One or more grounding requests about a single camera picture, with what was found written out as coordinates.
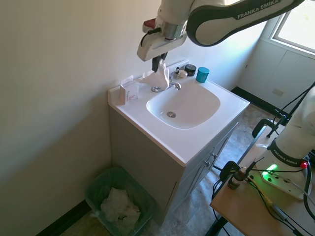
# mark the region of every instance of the cabinet door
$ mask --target cabinet door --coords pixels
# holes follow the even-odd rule
[[[217,161],[218,157],[220,156],[224,146],[226,145],[228,139],[231,137],[234,129],[236,128],[237,124],[225,135],[225,137],[214,147],[213,152],[210,155],[209,165],[207,167],[208,170],[214,166],[215,162]]]
[[[200,176],[197,179],[197,181],[195,182],[192,190],[195,189],[195,187],[204,179],[204,177],[207,175],[207,173],[211,170],[211,168],[215,164],[215,161],[217,160],[218,156],[222,152],[225,144],[227,143],[228,139],[231,137],[231,134],[233,133],[237,124],[235,124],[235,126],[233,126],[233,128],[221,139],[221,141],[217,145],[215,145],[212,152],[208,155],[208,157],[207,157],[208,161],[205,162],[205,168],[200,173]]]
[[[180,183],[176,197],[172,204],[172,209],[175,209],[193,190],[197,180],[199,179],[201,173],[204,171],[208,172],[206,168],[206,163],[209,161],[210,154],[207,155],[206,158],[203,159],[194,169],[193,171]]]

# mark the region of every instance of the floor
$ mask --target floor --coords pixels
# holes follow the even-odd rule
[[[238,161],[253,140],[252,130],[262,118],[273,118],[269,113],[250,105],[219,156],[216,165],[223,167],[229,160]],[[143,236],[204,236],[215,220],[209,207],[212,186],[219,179],[217,170],[210,171],[192,194],[179,206],[175,212],[159,227],[151,221]],[[231,224],[227,224],[230,235],[241,236]],[[90,217],[90,213],[65,231],[62,236],[110,236],[97,218]]]

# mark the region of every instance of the wooden table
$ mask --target wooden table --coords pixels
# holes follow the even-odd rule
[[[254,142],[256,144],[270,144],[277,136],[276,133],[270,138],[266,135],[271,131],[266,127],[261,135]],[[242,157],[240,166],[249,166],[256,158],[262,154],[262,149],[255,143]],[[279,189],[262,181],[258,172],[252,171],[254,180],[271,199],[285,213],[290,215],[297,223],[304,227],[311,234],[315,235],[315,222],[307,213],[303,201],[300,201]],[[311,197],[315,199],[315,171],[313,169],[312,192]],[[232,190],[224,183],[210,206],[216,210],[222,218],[216,221],[206,235],[215,236],[228,221],[236,229],[246,236],[293,236],[292,231],[279,221],[275,220],[268,213],[259,193],[248,183],[241,184],[236,190]],[[315,213],[315,207],[309,201],[312,212]],[[290,221],[303,235],[308,235],[292,221]]]

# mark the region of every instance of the tissue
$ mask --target tissue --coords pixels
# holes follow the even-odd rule
[[[162,90],[167,90],[169,87],[169,70],[163,59],[159,61],[157,72],[148,71],[143,73],[142,78],[138,79],[141,83],[150,84],[152,87],[161,87]]]
[[[100,208],[105,213],[106,220],[113,223],[123,235],[127,235],[133,229],[141,214],[127,192],[116,188],[111,189]]]

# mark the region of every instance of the window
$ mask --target window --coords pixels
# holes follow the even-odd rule
[[[273,38],[315,53],[315,0],[305,0],[283,15]]]

